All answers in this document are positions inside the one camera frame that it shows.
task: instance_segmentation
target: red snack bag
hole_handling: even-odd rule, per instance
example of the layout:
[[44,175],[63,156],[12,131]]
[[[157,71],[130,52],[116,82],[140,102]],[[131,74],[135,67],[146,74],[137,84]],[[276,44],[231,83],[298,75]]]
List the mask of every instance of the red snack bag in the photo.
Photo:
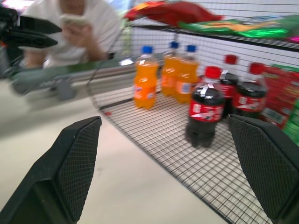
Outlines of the red snack bag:
[[299,73],[267,67],[264,76],[269,93],[261,119],[283,128],[299,98]]
[[198,4],[180,1],[166,3],[160,1],[156,6],[141,7],[137,10],[139,15],[147,16],[149,19],[178,27],[179,22],[195,23],[206,21],[218,21],[223,17],[214,15]]
[[145,15],[142,15],[140,10],[144,8],[151,8],[156,7],[162,4],[166,4],[165,1],[147,1],[141,4],[138,4],[137,6],[133,7],[130,11],[127,12],[127,14],[124,16],[129,21],[134,21],[137,19],[140,19],[142,17],[145,17]]

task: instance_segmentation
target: fanta orange bottle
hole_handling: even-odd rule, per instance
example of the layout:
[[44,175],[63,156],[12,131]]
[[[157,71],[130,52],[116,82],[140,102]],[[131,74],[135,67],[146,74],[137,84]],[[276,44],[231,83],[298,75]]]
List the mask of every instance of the fanta orange bottle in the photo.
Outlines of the fanta orange bottle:
[[179,103],[189,103],[191,94],[198,83],[196,59],[196,46],[187,45],[187,53],[180,62],[180,74],[177,78],[175,97]]
[[155,104],[158,62],[152,54],[153,47],[144,46],[136,62],[134,101],[138,108],[150,109]]
[[176,79],[180,68],[180,57],[178,55],[179,44],[171,42],[170,51],[164,55],[164,67],[162,70],[162,93],[165,96],[175,95]]

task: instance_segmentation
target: bottle label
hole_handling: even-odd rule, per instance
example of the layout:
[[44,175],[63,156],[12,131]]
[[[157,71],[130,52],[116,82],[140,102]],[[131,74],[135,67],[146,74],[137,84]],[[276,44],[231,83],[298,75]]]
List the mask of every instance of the bottle label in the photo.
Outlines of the bottle label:
[[266,98],[246,97],[236,93],[233,99],[233,107],[248,112],[261,112],[266,105]]
[[184,83],[181,81],[177,81],[176,90],[180,94],[191,94],[196,85],[196,83]]
[[146,100],[153,99],[156,96],[156,87],[140,87],[138,85],[134,86],[134,98]]
[[234,85],[224,85],[221,84],[222,91],[226,99],[232,99],[235,95],[235,86]]
[[203,122],[218,122],[222,117],[224,105],[207,106],[192,99],[189,109],[189,116]]
[[175,87],[176,80],[173,76],[162,76],[163,87]]

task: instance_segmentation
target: hand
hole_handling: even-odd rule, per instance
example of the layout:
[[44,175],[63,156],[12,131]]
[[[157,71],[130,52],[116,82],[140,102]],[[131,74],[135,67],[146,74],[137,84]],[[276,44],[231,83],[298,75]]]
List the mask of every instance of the hand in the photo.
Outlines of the hand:
[[90,25],[81,27],[65,24],[62,28],[62,34],[69,43],[80,48],[88,48],[95,42],[93,39],[93,28]]

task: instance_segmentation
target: white shirt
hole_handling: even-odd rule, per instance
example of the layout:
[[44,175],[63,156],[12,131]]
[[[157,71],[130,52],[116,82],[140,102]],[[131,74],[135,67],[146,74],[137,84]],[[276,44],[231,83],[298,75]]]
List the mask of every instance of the white shirt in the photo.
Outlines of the white shirt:
[[[61,27],[60,16],[62,10],[59,0],[35,0],[23,15],[49,20]],[[93,27],[93,35],[98,39],[100,47],[108,52],[116,41],[120,32],[120,18],[113,8],[104,0],[86,0],[84,18]],[[42,49],[47,54],[44,67],[66,66],[87,61],[85,48],[79,48],[68,43],[62,33],[49,35],[58,44]]]

